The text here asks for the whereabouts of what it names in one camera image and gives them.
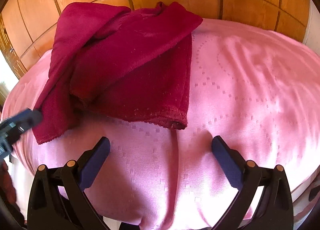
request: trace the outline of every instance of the white wall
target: white wall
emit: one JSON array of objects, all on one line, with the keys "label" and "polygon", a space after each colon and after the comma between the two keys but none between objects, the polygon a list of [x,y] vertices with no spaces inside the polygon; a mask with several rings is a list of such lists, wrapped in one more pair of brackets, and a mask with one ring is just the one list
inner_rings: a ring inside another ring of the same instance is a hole
[{"label": "white wall", "polygon": [[4,82],[8,90],[11,91],[18,83],[18,78],[14,75],[0,51],[0,83],[1,82]]},{"label": "white wall", "polygon": [[303,43],[320,56],[320,13],[310,0],[309,21]]}]

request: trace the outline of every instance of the folded blanket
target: folded blanket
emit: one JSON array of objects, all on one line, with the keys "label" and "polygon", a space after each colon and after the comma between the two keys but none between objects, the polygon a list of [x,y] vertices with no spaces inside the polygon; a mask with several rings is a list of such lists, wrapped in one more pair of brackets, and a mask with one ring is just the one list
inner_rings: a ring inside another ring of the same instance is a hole
[{"label": "folded blanket", "polygon": [[35,108],[38,144],[74,127],[83,110],[166,128],[187,126],[191,32],[202,18],[174,2],[131,11],[75,2],[61,14],[49,79]]}]

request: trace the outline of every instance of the red blanket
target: red blanket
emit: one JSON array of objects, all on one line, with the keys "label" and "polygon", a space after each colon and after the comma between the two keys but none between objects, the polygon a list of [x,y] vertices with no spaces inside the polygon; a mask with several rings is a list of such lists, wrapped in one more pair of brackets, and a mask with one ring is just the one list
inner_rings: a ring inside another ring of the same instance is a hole
[{"label": "red blanket", "polygon": [[62,12],[49,79],[35,108],[38,144],[74,127],[83,110],[166,128],[187,126],[192,39],[202,18],[174,2],[131,11],[75,2]]}]

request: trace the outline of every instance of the pink bedspread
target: pink bedspread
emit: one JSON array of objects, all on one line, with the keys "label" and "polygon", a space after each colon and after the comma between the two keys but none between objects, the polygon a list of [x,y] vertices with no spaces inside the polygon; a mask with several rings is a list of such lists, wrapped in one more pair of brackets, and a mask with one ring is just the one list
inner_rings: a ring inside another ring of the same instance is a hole
[{"label": "pink bedspread", "polygon": [[[48,79],[50,54],[12,90],[3,118],[33,108]],[[98,213],[141,229],[213,226],[236,190],[211,153],[212,136],[221,135],[260,166],[282,164],[291,190],[319,166],[319,74],[320,58],[292,39],[205,20],[193,32],[185,130],[86,114],[79,127],[49,144],[37,145],[29,131],[16,155],[35,173],[40,164],[77,159],[107,136],[111,153],[86,190]]]}]

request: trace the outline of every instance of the red fleece blanket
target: red fleece blanket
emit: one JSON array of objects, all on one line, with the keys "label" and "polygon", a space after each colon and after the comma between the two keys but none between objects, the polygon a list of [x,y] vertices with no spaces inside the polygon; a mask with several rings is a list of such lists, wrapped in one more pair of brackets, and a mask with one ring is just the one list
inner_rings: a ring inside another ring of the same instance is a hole
[{"label": "red fleece blanket", "polygon": [[74,127],[83,110],[166,128],[187,126],[191,32],[202,18],[174,2],[131,11],[75,2],[62,12],[49,79],[35,108],[38,144]]}]

